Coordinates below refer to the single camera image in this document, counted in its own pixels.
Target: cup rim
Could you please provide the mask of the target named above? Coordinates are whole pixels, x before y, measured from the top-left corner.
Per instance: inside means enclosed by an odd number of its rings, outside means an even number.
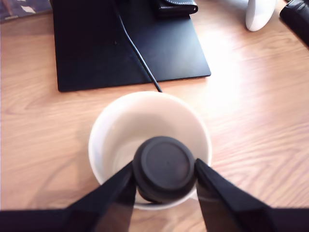
[[[134,93],[129,93],[126,94],[124,96],[121,96],[120,98],[112,101],[108,106],[106,106],[101,113],[99,114],[99,116],[97,117],[95,123],[92,126],[91,132],[90,132],[90,136],[89,136],[89,141],[88,141],[88,157],[89,157],[89,162],[90,162],[90,166],[92,169],[92,172],[95,176],[95,178],[97,179],[97,181],[99,182],[100,185],[102,185],[103,183],[106,182],[106,180],[102,180],[102,178],[100,177],[101,175],[99,174],[99,171],[96,167],[95,164],[95,152],[93,149],[93,144],[94,144],[94,137],[95,134],[97,133],[98,130],[98,124],[102,121],[102,118],[105,117],[105,115],[107,114],[107,112],[109,112],[115,105],[117,105],[119,102],[122,102],[124,99],[129,99],[132,98],[132,96],[135,95],[140,95],[139,98],[143,98],[143,96],[153,96],[153,97],[157,97],[157,96],[164,96],[165,98],[168,98],[170,100],[175,101],[176,103],[180,104],[181,106],[183,106],[187,111],[189,111],[191,113],[191,115],[197,120],[197,122],[199,123],[199,125],[202,127],[204,134],[205,134],[205,138],[206,138],[206,144],[207,144],[207,152],[208,152],[208,157],[207,157],[207,164],[210,166],[211,165],[211,159],[212,159],[212,146],[211,146],[211,139],[210,139],[210,135],[208,132],[208,129],[204,123],[204,121],[201,119],[201,117],[191,108],[191,106],[189,106],[187,103],[183,102],[182,100],[180,100],[177,97],[174,97],[172,95],[169,95],[167,93],[160,93],[160,92],[156,92],[156,91],[140,91],[140,92],[134,92]],[[134,208],[137,209],[141,209],[141,210],[162,210],[162,209],[167,209],[167,208],[171,208],[174,206],[177,206],[183,202],[185,202],[186,200],[188,200],[189,198],[191,198],[193,195],[196,195],[196,187],[194,187],[186,196],[184,196],[183,198],[171,202],[171,203],[165,203],[165,204],[153,204],[153,203],[134,203]]]

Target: black object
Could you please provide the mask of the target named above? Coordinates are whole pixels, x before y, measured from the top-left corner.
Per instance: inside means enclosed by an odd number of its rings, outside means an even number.
[[[0,232],[127,231],[136,186],[132,164],[65,209],[0,211]]]
[[[176,139],[159,136],[144,142],[133,159],[133,172],[140,195],[157,203],[178,200],[194,183],[194,158]]]
[[[309,0],[291,0],[280,17],[309,47]]]
[[[152,0],[155,12],[160,17],[194,14],[198,6],[194,0]]]
[[[207,230],[307,232],[309,209],[271,208],[196,160],[197,195]]]
[[[118,2],[125,28],[157,81],[210,75],[190,16],[158,18],[145,0]],[[58,89],[150,83],[109,0],[54,0]]]
[[[121,18],[121,16],[120,16],[119,11],[118,11],[117,4],[115,3],[114,0],[111,0],[111,1],[112,1],[113,6],[114,6],[115,13],[116,13],[116,15],[117,15],[117,17],[118,17],[118,19],[119,19],[119,23],[120,23],[120,25],[121,25],[121,28],[122,28],[122,30],[124,31],[124,34],[126,35],[127,40],[129,41],[129,43],[130,43],[132,49],[134,50],[134,52],[135,52],[137,58],[140,60],[141,64],[143,65],[145,71],[147,72],[147,74],[148,74],[148,76],[150,77],[151,81],[153,82],[154,86],[156,87],[156,89],[157,89],[159,92],[162,93],[162,89],[161,89],[161,87],[159,86],[159,84],[157,83],[157,81],[156,81],[154,75],[152,74],[152,72],[151,72],[150,69],[148,68],[146,62],[144,61],[144,58],[141,56],[139,50],[137,49],[137,47],[135,46],[135,44],[134,44],[133,41],[131,40],[130,36],[128,35],[128,33],[127,33],[127,31],[126,31],[126,28],[125,28],[125,25],[124,25],[124,23],[123,23],[123,21],[122,21],[122,18]]]

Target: round black object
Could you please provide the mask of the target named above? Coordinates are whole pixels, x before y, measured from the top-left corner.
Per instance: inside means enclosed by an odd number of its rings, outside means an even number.
[[[133,159],[140,195],[157,203],[184,197],[195,183],[194,163],[190,150],[176,139],[160,136],[145,141]]]

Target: black wallet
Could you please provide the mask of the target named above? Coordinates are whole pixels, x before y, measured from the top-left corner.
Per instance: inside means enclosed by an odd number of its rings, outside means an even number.
[[[189,15],[197,12],[194,0],[152,0],[159,17]]]
[[[309,47],[309,0],[291,0],[280,17]]]

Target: wood grain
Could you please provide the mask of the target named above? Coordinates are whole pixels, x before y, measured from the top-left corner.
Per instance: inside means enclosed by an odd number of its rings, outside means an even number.
[[[208,78],[161,83],[205,120],[212,166],[271,206],[309,206],[309,50],[279,20],[258,32],[247,2],[198,0],[192,15]],[[98,186],[87,141],[102,109],[151,84],[72,93],[56,88],[51,14],[1,25],[1,208],[66,206]],[[135,210],[131,231],[204,231],[198,202]]]

